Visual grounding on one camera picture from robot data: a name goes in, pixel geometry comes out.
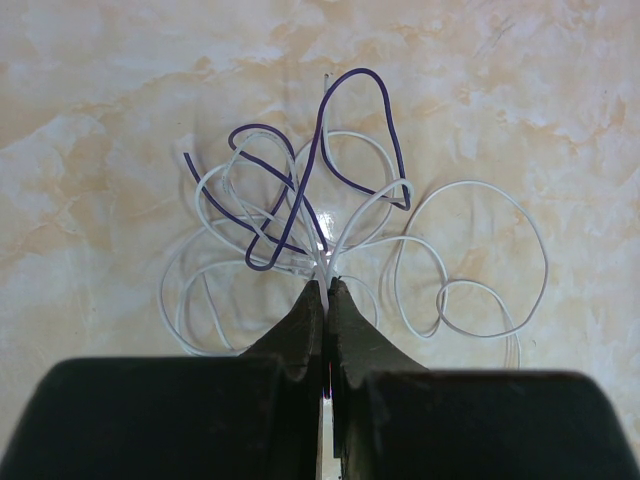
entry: marble surface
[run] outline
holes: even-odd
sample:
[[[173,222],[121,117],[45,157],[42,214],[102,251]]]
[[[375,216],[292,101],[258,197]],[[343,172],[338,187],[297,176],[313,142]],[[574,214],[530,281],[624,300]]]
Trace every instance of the marble surface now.
[[[163,263],[197,226],[180,153],[197,151],[203,168],[226,161],[226,135],[249,121],[283,128],[300,147],[323,74],[366,66],[389,87],[418,197],[477,178],[509,191],[537,219],[552,272],[522,334],[524,366],[592,376],[640,451],[639,33],[633,0],[6,0],[0,445],[59,360],[180,353],[155,303]],[[352,81],[332,105],[332,126],[390,146],[373,82]],[[371,151],[352,140],[333,145],[348,174],[382,185]],[[243,184],[257,178],[248,173]],[[321,171],[309,195],[334,233],[362,201]],[[395,212],[394,228],[407,220]],[[473,189],[447,193],[416,232],[455,275],[493,285],[523,319],[542,266],[512,207]],[[342,267],[375,286],[388,253],[381,247]],[[407,311],[426,328],[436,272],[417,248],[410,254],[402,268]],[[203,243],[174,272],[170,297],[181,274],[233,255]],[[229,268],[214,290],[231,293],[220,306],[223,323],[242,343],[286,312],[301,287]],[[354,287],[371,314],[361,293]],[[412,337],[387,297],[383,289],[383,332],[423,364],[501,364],[503,341],[446,329],[429,341]],[[202,342],[220,346],[199,298],[191,315],[203,322]],[[489,297],[460,288],[452,300],[460,325],[499,328]]]

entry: bundle of wires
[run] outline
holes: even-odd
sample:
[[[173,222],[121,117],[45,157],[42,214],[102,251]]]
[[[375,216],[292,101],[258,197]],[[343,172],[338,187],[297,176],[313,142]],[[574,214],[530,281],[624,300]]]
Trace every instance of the bundle of wires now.
[[[393,144],[395,165],[388,152],[374,139],[361,133],[348,130],[329,131],[327,125],[329,100],[342,83],[356,75],[366,75],[371,77],[380,89],[387,127]],[[242,142],[236,144],[236,138],[243,132],[251,133],[249,133]],[[329,138],[338,136],[359,138],[378,150],[386,170],[388,184],[378,191],[373,191],[344,176],[338,170],[329,147]],[[278,147],[280,151],[282,151],[282,154],[286,158],[287,166],[284,173],[259,157],[246,152],[247,147],[258,139],[269,140]],[[388,224],[394,208],[404,211],[409,211],[411,209],[411,199],[414,196],[414,189],[412,184],[406,178],[402,151],[393,124],[389,93],[384,82],[375,72],[366,68],[357,68],[342,75],[332,85],[329,85],[329,77],[325,76],[325,94],[318,108],[313,137],[297,153],[295,153],[289,139],[281,131],[264,124],[249,124],[235,129],[229,135],[228,143],[233,150],[231,159],[228,162],[209,170],[202,176],[198,173],[190,155],[188,153],[184,154],[189,170],[191,171],[195,181],[198,182],[194,194],[194,204],[198,217],[202,222],[202,227],[191,237],[187,238],[182,245],[176,249],[173,255],[171,255],[158,283],[158,306],[164,324],[187,353],[201,356],[237,355],[248,348],[233,347],[225,335],[206,276],[207,273],[212,270],[225,265],[245,264],[250,269],[256,271],[262,272],[270,270],[286,275],[302,277],[306,280],[316,279],[320,284],[322,303],[326,314],[329,307],[327,287],[331,284],[331,280],[339,275],[339,272],[336,270],[338,259],[344,258],[356,250],[370,248],[388,242],[399,242],[399,248],[395,253],[393,291],[398,311],[409,331],[419,338],[426,339],[432,337],[437,332],[439,326],[444,323],[452,330],[468,337],[480,339],[507,338],[505,365],[516,368],[520,366],[521,346],[518,338],[518,332],[530,323],[534,313],[540,305],[540,301],[544,295],[549,278],[549,261],[540,232],[529,213],[520,206],[516,200],[500,188],[482,181],[461,180],[446,184],[428,195],[415,208],[404,232],[401,235],[383,236],[383,230]],[[322,160],[329,171],[351,189],[367,197],[367,199],[348,220],[344,230],[335,242],[331,242],[324,235],[313,206],[305,196],[305,190],[307,189],[309,179],[315,166],[315,158],[318,148],[320,149]],[[304,163],[303,160],[305,159],[306,164],[304,164],[302,173],[299,174],[299,170],[301,169]],[[282,183],[280,193],[270,208],[263,208],[259,205],[255,205],[254,203],[241,198],[236,193],[231,181],[230,173],[234,166],[239,165],[250,165],[260,168],[265,173],[275,177]],[[237,208],[236,213],[231,213],[227,208],[225,208],[207,188],[207,183],[215,176],[221,176],[223,190],[229,199],[235,204],[235,207]],[[518,325],[515,324],[507,306],[494,289],[478,281],[450,278],[444,261],[435,248],[433,248],[424,239],[411,235],[411,230],[416,219],[437,195],[446,190],[462,186],[478,186],[500,194],[525,216],[531,224],[533,232],[538,239],[544,262],[544,277],[540,287],[540,292],[533,304],[533,307],[531,308],[531,311]],[[203,200],[205,199],[223,215],[223,218],[217,220],[210,220],[207,218],[207,214],[203,208]],[[289,213],[288,215],[281,215],[279,212],[285,202],[287,203],[287,210]],[[383,202],[388,205],[386,214],[382,221],[363,240],[358,241],[357,243],[347,244],[347,239],[350,238],[352,230],[358,224],[363,213],[371,208],[371,206],[376,202]],[[277,237],[267,233],[267,227],[272,223],[279,225],[282,228],[282,233]],[[239,245],[226,236],[221,228],[225,224],[234,224],[239,228],[252,232],[254,237],[249,246],[244,248],[242,245]],[[187,249],[189,249],[197,238],[205,234],[210,234],[217,241],[222,242],[229,248],[243,254],[244,260],[213,262],[194,272],[183,284],[176,305],[175,316],[172,320],[167,312],[163,295],[166,277],[171,267],[176,263],[176,260],[180,258]],[[261,256],[256,253],[256,245],[258,245],[259,242],[262,242],[263,246],[268,248],[268,251],[271,252],[270,256]],[[416,242],[427,250],[433,259],[440,276],[441,287],[436,295],[435,301],[436,318],[432,326],[424,332],[418,331],[407,317],[400,295],[400,287],[398,284],[399,269],[404,259],[407,242]],[[379,325],[379,307],[376,295],[373,293],[371,288],[356,277],[345,275],[341,275],[340,277],[348,281],[358,283],[365,289],[374,305],[374,325],[377,328]],[[194,283],[199,279],[204,283],[206,299],[213,317],[213,323],[222,343],[227,348],[226,352],[213,352],[200,348],[196,345],[194,340],[189,339],[183,332],[183,317],[185,316],[185,308],[189,299],[190,290]],[[502,317],[506,326],[504,331],[490,335],[472,333],[457,326],[447,317],[448,291],[451,287],[462,284],[480,288],[495,298],[502,311]]]

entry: cable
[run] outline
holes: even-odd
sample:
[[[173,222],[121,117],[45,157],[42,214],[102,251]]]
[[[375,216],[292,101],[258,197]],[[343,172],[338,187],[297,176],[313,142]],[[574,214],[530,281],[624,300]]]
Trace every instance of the cable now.
[[[329,131],[329,99],[342,82],[357,74],[365,74],[372,77],[380,88],[385,107],[385,114],[387,117],[387,125],[389,127],[389,133],[391,135],[391,140],[394,146],[396,164],[398,167],[397,174],[393,165],[393,161],[391,160],[389,154],[378,142],[376,142],[372,138],[362,133],[352,132],[349,130]],[[256,131],[250,133],[239,144],[236,144],[236,137],[240,133],[250,130]],[[329,139],[336,136],[350,136],[363,140],[372,145],[381,154],[381,156],[378,158],[382,162],[383,168],[385,170],[385,178],[387,184],[379,190],[374,191],[368,187],[364,187],[352,180],[347,179],[342,173],[340,173],[337,162],[335,161],[329,145]],[[246,152],[247,147],[249,147],[258,139],[266,139],[275,144],[280,149],[286,159],[286,168],[284,173],[267,164],[259,157]],[[549,261],[542,236],[540,235],[540,232],[531,215],[520,204],[518,204],[515,199],[513,199],[510,195],[508,195],[506,192],[496,187],[495,185],[491,185],[489,183],[478,180],[457,181],[436,189],[415,208],[409,221],[407,222],[404,232],[401,235],[382,236],[382,232],[389,222],[393,207],[395,206],[403,210],[408,210],[410,208],[410,199],[414,194],[414,189],[405,176],[402,153],[400,150],[397,135],[395,133],[395,128],[393,126],[389,95],[386,87],[384,86],[384,83],[377,74],[368,69],[355,69],[342,75],[333,85],[329,85],[328,76],[325,76],[325,94],[318,109],[313,138],[308,143],[306,143],[297,152],[297,154],[294,152],[291,142],[282,132],[274,127],[263,124],[249,124],[238,127],[233,132],[231,132],[228,141],[229,146],[233,149],[233,155],[231,156],[231,159],[224,164],[212,168],[202,177],[200,177],[200,175],[196,171],[189,154],[185,153],[185,160],[187,161],[189,170],[198,182],[194,193],[194,205],[198,218],[202,223],[202,227],[191,237],[187,238],[187,240],[185,240],[171,255],[158,283],[158,307],[163,322],[169,332],[176,338],[176,340],[180,343],[182,348],[187,353],[193,355],[221,355],[219,352],[208,351],[200,348],[194,343],[194,340],[187,339],[186,335],[182,332],[185,306],[189,301],[189,295],[193,284],[200,278],[202,279],[202,284],[205,288],[206,300],[211,311],[215,330],[220,337],[221,342],[228,350],[228,352],[224,355],[235,355],[246,350],[246,348],[234,347],[224,333],[224,329],[222,328],[220,317],[215,306],[215,301],[211,295],[210,280],[208,280],[206,276],[212,270],[223,266],[238,266],[245,264],[257,271],[273,270],[277,273],[302,278],[305,281],[315,278],[320,284],[322,306],[326,315],[329,308],[327,290],[328,286],[331,284],[331,280],[334,277],[338,276],[337,266],[339,260],[343,258],[343,256],[348,256],[350,253],[360,249],[371,248],[385,243],[399,242],[397,256],[395,257],[395,268],[393,271],[393,292],[400,316],[409,331],[418,338],[427,339],[433,337],[438,331],[440,324],[444,323],[445,325],[447,325],[447,327],[451,328],[455,332],[471,338],[506,338],[507,348],[505,350],[505,365],[515,366],[515,368],[519,368],[521,344],[517,334],[520,330],[522,330],[522,328],[525,327],[525,325],[530,323],[531,319],[533,318],[533,315],[539,307],[542,297],[545,293],[549,278]],[[329,238],[326,238],[325,233],[321,229],[318,218],[314,213],[311,203],[304,195],[306,186],[308,185],[309,178],[314,167],[314,158],[318,145],[320,145],[322,158],[329,171],[340,181],[349,186],[353,191],[357,192],[360,195],[365,195],[368,197],[349,218],[344,229],[335,242],[332,242]],[[282,189],[270,208],[263,208],[259,205],[255,205],[252,202],[249,202],[248,200],[242,198],[242,196],[236,191],[233,183],[231,182],[231,172],[233,168],[238,165],[250,165],[256,168],[260,168],[266,173],[275,177],[282,184]],[[302,175],[299,176],[298,170],[302,167],[304,167],[302,170]],[[219,200],[213,197],[210,190],[207,188],[207,183],[216,175],[220,176],[223,191],[229,197],[230,201],[235,205],[234,208],[223,206]],[[540,244],[544,262],[544,278],[542,281],[542,286],[530,313],[526,316],[525,320],[518,325],[515,324],[506,304],[494,289],[481,282],[471,279],[451,279],[448,276],[447,269],[442,257],[435,250],[435,248],[426,240],[410,234],[417,217],[424,210],[424,208],[426,208],[426,206],[437,195],[450,188],[458,186],[480,186],[499,193],[527,218]],[[401,197],[396,195],[396,190],[398,189],[401,189],[402,191]],[[204,195],[209,203],[224,215],[224,218],[213,221],[207,218],[201,202],[202,195]],[[287,216],[280,216],[278,212],[285,202],[289,208],[289,213]],[[353,244],[348,244],[350,234],[358,224],[358,221],[367,211],[367,209],[371,208],[376,202],[383,202],[388,205],[388,210],[386,211],[383,219],[363,240],[360,240]],[[238,210],[237,215],[231,213],[233,209]],[[232,239],[226,237],[219,229],[220,226],[231,223],[241,226],[242,228],[254,233],[253,240],[251,240],[248,246],[241,245],[236,241],[233,241]],[[282,233],[280,236],[275,236],[274,234],[267,232],[267,229],[272,224],[279,225],[282,228]],[[198,268],[195,273],[193,273],[183,284],[176,305],[176,313],[174,319],[171,320],[167,313],[164,299],[166,277],[168,276],[169,271],[171,270],[171,267],[176,262],[176,260],[180,258],[185,251],[188,251],[188,249],[197,238],[200,238],[206,232],[213,235],[222,244],[244,255],[244,261],[240,259],[224,260],[213,262]],[[257,246],[258,242],[260,242],[264,247],[271,251],[270,256],[265,257],[254,252],[254,249]],[[434,299],[437,315],[433,324],[424,332],[418,331],[413,326],[406,314],[402,302],[401,285],[399,283],[401,277],[400,266],[404,260],[404,253],[407,242],[418,243],[429,253],[435,263],[440,276],[441,288],[438,290],[438,293],[436,294]],[[378,328],[379,304],[376,295],[371,290],[371,288],[361,279],[353,276],[342,275],[340,278],[347,280],[348,282],[354,282],[365,290],[373,303],[374,326]],[[457,285],[470,285],[472,287],[480,288],[491,294],[495,298],[498,306],[501,309],[503,320],[505,323],[505,330],[500,333],[481,335],[464,330],[463,328],[458,327],[452,320],[450,320],[447,317],[447,304],[449,301],[448,294],[450,288]]]

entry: purple wire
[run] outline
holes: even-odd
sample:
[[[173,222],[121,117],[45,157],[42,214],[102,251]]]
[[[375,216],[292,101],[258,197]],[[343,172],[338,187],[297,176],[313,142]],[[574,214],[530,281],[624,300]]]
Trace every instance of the purple wire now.
[[[342,83],[347,78],[350,78],[359,73],[362,73],[364,75],[369,75],[371,78],[373,78],[376,81],[376,83],[378,84],[378,87],[380,88],[380,93],[382,93],[382,100],[384,102],[384,113],[385,113],[385,116],[387,117],[387,126],[389,128],[389,134],[391,135],[391,142],[393,143],[393,150],[395,152],[396,162],[398,164],[398,173],[400,174],[400,178],[407,178],[404,171],[404,161],[402,160],[402,150],[400,149],[400,142],[398,141],[398,135],[396,134],[395,127],[393,126],[393,116],[391,115],[391,100],[389,99],[389,92],[387,91],[387,87],[385,86],[382,79],[373,70],[369,70],[368,68],[356,68],[354,70],[350,70],[349,72],[345,73],[342,77],[340,77],[336,81],[336,84]],[[373,195],[374,193],[376,193],[370,188],[367,188],[363,185],[359,185],[353,182],[352,180],[349,180],[347,177],[342,175],[338,170],[336,170],[334,165],[329,161],[329,156],[327,155],[327,149],[326,149],[327,147],[324,142],[324,136],[322,136],[321,138],[322,140],[320,142],[320,150],[322,151],[322,158],[324,160],[324,163],[327,165],[327,168],[329,168],[329,170],[331,171],[331,173],[333,173],[336,177],[338,177],[344,183],[346,183],[350,187],[355,188],[356,190],[360,190],[361,192],[368,193],[369,195]],[[392,205],[395,205],[401,210],[407,211],[411,208],[411,199],[409,197],[409,189],[407,188],[406,185],[402,186],[402,193],[404,196],[405,204],[402,205],[401,203],[393,202]]]
[[[187,162],[187,166],[189,167],[189,171],[191,172],[191,175],[193,176],[193,178],[195,179],[195,181],[197,183],[200,183],[200,174],[198,173],[198,170],[196,170],[195,165],[193,164],[193,161],[191,160],[191,155],[189,155],[187,152],[184,152],[184,159]],[[243,222],[242,220],[240,220],[238,217],[236,217],[235,215],[233,215],[231,212],[229,212],[228,210],[226,210],[222,205],[220,205],[215,198],[213,198],[213,195],[211,195],[209,193],[209,190],[207,190],[207,187],[204,187],[202,189],[202,193],[204,193],[204,196],[206,197],[207,200],[209,200],[209,203],[211,203],[211,205],[213,205],[220,213],[222,213],[225,217],[227,217],[229,220],[231,220],[232,222],[234,222],[235,224],[246,228],[247,230],[250,231],[254,231],[253,230],[253,226],[249,225],[246,222]],[[273,237],[269,234],[267,234],[267,237],[269,238],[269,240],[271,240],[272,242],[279,242],[280,239]],[[302,253],[305,254],[306,252],[304,250],[302,250],[299,247],[296,247],[295,245],[289,245],[288,243],[285,244],[285,248],[288,248],[289,250],[293,250],[294,252],[297,253]]]
[[[309,183],[309,178],[311,177],[311,170],[313,169],[313,162],[315,159],[315,155],[316,155],[316,151],[318,149],[318,143],[320,141],[321,138],[321,134],[322,134],[322,119],[324,116],[324,110],[327,107],[327,103],[329,102],[329,99],[331,98],[331,95],[334,94],[334,92],[336,91],[336,89],[347,79],[353,77],[354,75],[358,75],[358,74],[364,74],[364,75],[368,75],[371,78],[373,78],[376,83],[378,84],[378,86],[380,87],[380,90],[382,92],[382,97],[384,100],[384,107],[385,107],[385,113],[387,116],[387,124],[389,127],[389,134],[391,135],[391,141],[393,142],[393,149],[395,151],[396,154],[396,159],[398,161],[398,173],[400,174],[401,178],[406,178],[405,175],[405,170],[404,170],[404,162],[402,160],[402,152],[400,150],[400,142],[398,141],[398,136],[396,134],[395,128],[393,126],[393,119],[391,117],[391,105],[389,102],[389,94],[387,92],[387,89],[384,85],[384,82],[382,81],[382,79],[372,70],[369,70],[368,68],[356,68],[353,70],[348,71],[347,73],[345,73],[344,75],[342,75],[340,78],[338,78],[338,80],[336,80],[336,82],[331,85],[331,87],[327,90],[327,92],[325,93],[324,97],[322,98],[322,102],[320,103],[320,107],[318,108],[318,116],[316,117],[316,128],[315,128],[315,132],[313,134],[313,140],[311,141],[311,148],[309,149],[309,158],[307,160],[307,165],[305,166],[304,169],[304,173],[302,174],[302,179],[300,181],[300,187],[298,188],[298,191],[296,192],[296,198],[293,202],[293,205],[291,207],[291,213],[289,214],[289,218],[287,219],[287,223],[285,224],[285,227],[283,229],[282,232],[282,237],[280,238],[280,240],[278,241],[276,248],[271,256],[271,259],[269,260],[269,262],[265,265],[256,265],[255,263],[253,263],[251,261],[251,254],[253,252],[253,249],[255,248],[256,244],[258,243],[258,240],[260,239],[259,235],[256,235],[254,237],[254,239],[251,241],[251,243],[249,244],[249,248],[247,248],[247,252],[245,254],[244,260],[247,264],[247,266],[249,268],[252,268],[253,270],[257,270],[257,271],[266,271],[271,269],[274,264],[276,263],[278,256],[280,255],[280,252],[282,252],[282,249],[284,248],[284,244],[285,244],[285,239],[289,237],[289,234],[291,233],[291,229],[293,227],[293,222],[295,221],[296,215],[298,214],[298,210],[300,209],[300,204],[302,203],[302,200],[304,198],[304,191],[307,188],[307,184]],[[338,176],[338,178],[340,178],[342,181],[344,182],[351,182],[350,180],[348,180],[346,177],[342,176],[339,174],[339,172],[337,172],[335,169],[331,169],[332,172],[334,174],[336,174]],[[354,188],[358,188],[358,189],[363,189],[365,187],[362,187],[360,185],[357,185],[353,182],[349,183],[351,186],[354,186]],[[396,206],[398,208],[401,208],[402,210],[409,210],[411,208],[411,199],[409,197],[409,189],[406,187],[406,185],[402,186],[402,191],[403,191],[403,196],[404,196],[404,200],[405,200],[405,205],[402,204],[397,204]]]
[[[285,144],[285,147],[287,148],[287,151],[289,152],[289,154],[291,155],[292,158],[295,158],[295,151],[293,150],[293,146],[291,145],[291,142],[289,141],[289,139],[287,138],[287,136],[282,133],[280,130],[278,130],[275,127],[272,127],[270,125],[264,125],[261,123],[251,123],[248,125],[243,125],[241,127],[236,128],[233,132],[231,132],[229,134],[229,139],[228,139],[228,143],[229,146],[231,147],[232,150],[236,150],[237,146],[234,143],[234,139],[235,137],[241,133],[244,132],[245,130],[252,130],[252,129],[260,129],[260,130],[266,130],[269,131],[271,133],[274,133],[275,135],[277,135]],[[271,175],[275,176],[276,178],[278,178],[280,181],[282,181],[285,186],[282,190],[282,192],[280,193],[280,197],[278,198],[276,204],[274,205],[273,209],[271,210],[271,214],[275,216],[275,214],[278,212],[278,210],[280,209],[280,206],[282,205],[282,202],[285,200],[285,197],[287,195],[287,190],[289,188],[293,189],[294,185],[293,185],[293,180],[292,180],[292,173],[289,173],[289,176],[285,176],[283,175],[281,172],[279,172],[278,170],[276,170],[274,167],[272,167],[271,165],[269,165],[268,163],[266,163],[264,160],[255,157],[253,155],[250,155],[247,152],[240,152],[240,155],[243,156],[244,158],[246,158],[247,160],[257,164],[258,166],[264,168],[268,173],[270,173]],[[195,168],[195,165],[193,164],[193,161],[191,160],[191,156],[188,153],[184,153],[184,157],[185,160],[187,161],[187,166],[189,167],[189,170],[191,171],[191,175],[193,175],[193,178],[196,180],[196,182],[200,183],[200,175],[198,174],[198,171]],[[202,189],[204,196],[207,198],[207,200],[220,212],[222,213],[225,217],[227,217],[229,220],[231,220],[232,222],[236,223],[237,225],[246,228],[247,230],[250,231],[254,231],[253,226],[243,222],[242,220],[240,220],[238,217],[236,217],[235,215],[233,215],[231,212],[229,212],[228,210],[226,210],[221,204],[219,204],[215,198],[213,198],[213,195],[211,195],[209,193],[209,191],[207,190],[206,187],[204,187]],[[311,203],[309,203],[309,201],[306,199],[306,197],[304,198],[304,204],[305,204],[305,208],[309,211],[309,214],[311,216],[311,220],[313,222],[313,225],[316,229],[316,232],[318,232],[318,237],[320,238],[320,242],[322,244],[322,248],[324,249],[324,251],[327,251],[329,249],[329,246],[327,245],[327,239],[324,236],[324,233],[322,232],[322,228],[320,227],[320,223],[318,222],[318,218],[316,217],[315,211],[313,210],[313,207],[311,206]],[[267,228],[267,226],[271,223],[271,220],[267,219],[262,226],[260,227],[260,229],[264,232],[265,229]],[[273,237],[269,234],[266,234],[267,238],[269,238],[269,240],[271,240],[274,243],[277,243],[280,241],[279,238]],[[305,254],[306,252],[299,248],[296,247],[295,245],[290,245],[288,243],[285,243],[285,248],[288,248],[290,250],[293,250],[294,252],[297,253],[302,253]]]
[[[275,133],[278,137],[280,137],[280,139],[284,142],[285,146],[287,147],[287,150],[289,151],[291,158],[295,159],[296,158],[296,154],[295,151],[293,150],[293,146],[291,145],[291,142],[289,141],[289,139],[287,138],[287,136],[282,133],[280,130],[278,130],[275,127],[272,127],[270,125],[265,125],[263,123],[250,123],[248,125],[243,125],[241,127],[236,128],[233,132],[231,132],[229,134],[229,146],[231,147],[231,150],[234,150],[237,148],[235,142],[233,141],[236,137],[236,135],[238,135],[238,133],[240,132],[244,132],[245,130],[251,130],[251,129],[261,129],[261,130],[266,130],[268,132],[271,133]],[[282,193],[280,194],[280,198],[278,198],[278,201],[276,202],[276,205],[274,206],[273,210],[271,211],[271,215],[275,216],[276,212],[280,209],[280,206],[282,205],[282,202],[284,201],[285,197],[287,196],[287,190],[289,188],[293,189],[293,181],[292,181],[292,175],[293,172],[289,172],[288,176],[284,176],[281,172],[279,172],[278,170],[276,170],[275,168],[273,168],[271,165],[269,165],[267,162],[265,162],[264,160],[253,156],[247,152],[240,152],[240,155],[243,156],[244,158],[246,158],[247,160],[252,161],[253,163],[260,165],[262,168],[264,168],[265,170],[267,170],[269,173],[271,173],[272,175],[274,175],[275,177],[279,178],[283,183],[284,183],[284,188],[282,189]],[[309,203],[309,201],[307,200],[307,197],[303,196],[303,200],[305,208],[307,209],[307,211],[309,212],[309,216],[311,217],[311,221],[313,222],[313,226],[316,229],[316,232],[318,232],[318,237],[320,238],[320,243],[322,244],[322,249],[326,252],[329,250],[329,246],[327,245],[327,239],[324,236],[324,233],[322,232],[322,228],[320,227],[320,222],[318,222],[318,217],[316,216],[316,212],[313,209],[313,207],[311,206],[311,203]],[[264,221],[264,223],[260,226],[260,230],[262,230],[263,232],[265,231],[265,229],[269,226],[269,224],[271,223],[270,219],[266,219]]]
[[[265,271],[265,270],[269,270],[271,269],[278,257],[280,256],[280,253],[282,252],[283,248],[287,248],[289,250],[293,250],[295,252],[298,253],[305,253],[304,250],[302,250],[299,247],[296,247],[295,245],[290,245],[289,243],[286,242],[286,239],[289,237],[289,234],[291,233],[291,229],[293,228],[293,222],[295,221],[295,218],[298,214],[298,211],[300,209],[300,206],[302,203],[304,203],[305,208],[309,211],[309,214],[311,216],[311,219],[313,221],[314,227],[316,229],[316,231],[318,232],[318,236],[320,238],[320,241],[322,242],[322,246],[324,251],[328,250],[328,246],[327,246],[327,241],[326,238],[324,237],[324,234],[322,232],[322,229],[320,228],[320,224],[318,222],[318,218],[315,215],[315,212],[311,206],[311,204],[309,203],[309,201],[307,200],[307,198],[304,196],[304,191],[306,190],[307,184],[309,182],[309,178],[311,176],[311,171],[313,169],[313,163],[315,160],[315,155],[316,155],[316,151],[318,149],[318,143],[320,143],[320,148],[321,148],[321,152],[322,152],[322,157],[324,162],[326,163],[327,167],[329,168],[329,170],[336,176],[338,177],[341,181],[343,181],[344,183],[346,183],[347,185],[361,191],[364,193],[367,193],[369,195],[374,194],[375,192],[363,185],[357,184],[355,182],[353,182],[352,180],[349,180],[348,178],[346,178],[344,175],[342,175],[338,170],[336,170],[336,168],[331,164],[331,162],[329,161],[328,155],[327,155],[327,150],[326,150],[326,145],[324,143],[324,138],[322,137],[322,120],[324,117],[324,111],[326,109],[326,106],[329,102],[329,99],[331,98],[331,96],[335,93],[336,89],[347,79],[358,75],[358,74],[364,74],[364,75],[368,75],[371,78],[373,78],[376,83],[378,84],[378,87],[380,88],[380,92],[382,94],[382,99],[384,102],[384,109],[385,109],[385,116],[386,116],[386,120],[387,120],[387,126],[389,129],[389,134],[391,136],[391,141],[393,143],[393,149],[395,152],[395,156],[396,156],[396,161],[398,164],[398,173],[400,175],[401,178],[406,178],[406,174],[405,174],[405,169],[404,169],[404,161],[402,159],[402,151],[400,149],[400,142],[398,141],[398,136],[396,134],[395,131],[395,127],[393,125],[393,117],[391,114],[391,102],[389,99],[389,93],[387,91],[387,88],[384,84],[384,82],[382,81],[382,79],[372,70],[368,69],[368,68],[356,68],[353,70],[350,70],[349,72],[345,73],[344,75],[342,75],[340,78],[338,78],[338,80],[336,80],[336,82],[331,85],[331,87],[327,90],[327,92],[325,93],[324,97],[322,98],[322,102],[320,103],[320,107],[318,108],[318,116],[316,118],[316,126],[315,126],[315,131],[314,131],[314,135],[313,135],[313,140],[311,142],[311,148],[309,149],[309,158],[307,160],[307,165],[305,167],[304,173],[302,175],[302,179],[300,181],[300,185],[298,188],[298,191],[296,192],[296,198],[294,200],[294,203],[291,207],[291,212],[289,214],[289,217],[287,219],[287,222],[285,224],[285,227],[283,229],[282,232],[282,236],[280,238],[275,238],[269,234],[266,234],[267,237],[274,243],[276,243],[276,247],[275,250],[273,252],[273,255],[271,256],[271,259],[269,260],[269,262],[266,265],[257,265],[255,263],[252,262],[251,260],[251,255],[253,252],[253,249],[255,248],[255,246],[257,245],[260,236],[256,233],[255,237],[253,238],[253,240],[251,241],[251,243],[249,244],[249,247],[247,248],[246,254],[245,254],[245,262],[247,264],[247,266],[249,268],[252,268],[253,270],[257,270],[257,271]],[[245,130],[250,130],[250,129],[261,129],[261,130],[266,130],[269,131],[271,133],[274,133],[275,135],[277,135],[285,144],[285,147],[287,148],[288,152],[291,154],[292,157],[295,158],[295,151],[293,150],[293,146],[291,145],[291,142],[289,141],[289,139],[282,133],[280,132],[277,128],[271,127],[269,125],[265,125],[265,124],[260,124],[260,123],[252,123],[252,124],[248,124],[248,125],[244,125],[241,127],[236,128],[233,132],[231,132],[231,134],[229,135],[229,139],[228,139],[228,143],[229,146],[235,150],[237,148],[234,139],[235,137],[245,131]],[[280,171],[278,171],[277,169],[275,169],[274,167],[272,167],[271,165],[269,165],[268,163],[266,163],[264,160],[251,155],[247,152],[240,152],[240,155],[243,156],[244,158],[246,158],[247,160],[261,166],[262,168],[264,168],[268,173],[272,174],[273,176],[275,176],[276,178],[278,178],[280,181],[282,181],[284,183],[284,187],[283,190],[280,194],[280,197],[278,198],[278,200],[276,201],[274,207],[271,210],[271,214],[272,215],[276,215],[278,210],[280,209],[280,207],[282,206],[282,203],[284,202],[284,199],[286,198],[286,194],[289,188],[293,189],[294,185],[293,185],[293,181],[292,181],[292,174],[293,172],[290,172],[288,176],[285,176],[284,174],[282,174]],[[187,161],[187,165],[189,167],[189,170],[191,171],[191,174],[193,175],[194,179],[197,182],[200,182],[200,175],[198,174],[193,162],[191,161],[191,157],[189,156],[188,153],[184,154],[185,160]],[[402,210],[409,210],[411,208],[411,199],[409,197],[409,189],[407,188],[406,185],[402,186],[402,191],[403,191],[403,197],[404,197],[404,205],[398,202],[393,202],[392,205],[402,209]],[[217,209],[219,210],[225,217],[227,217],[228,219],[230,219],[231,221],[233,221],[234,223],[236,223],[237,225],[246,228],[247,230],[250,230],[252,232],[255,232],[253,226],[249,225],[246,222],[243,222],[242,220],[240,220],[239,218],[237,218],[236,216],[234,216],[232,213],[230,213],[229,211],[227,211],[221,204],[219,204],[214,198],[213,196],[209,193],[209,191],[207,190],[207,188],[203,188],[203,192],[205,197],[207,198],[207,200]],[[265,222],[262,224],[262,226],[260,227],[260,229],[264,232],[264,230],[267,228],[267,226],[270,224],[270,220],[266,219]]]

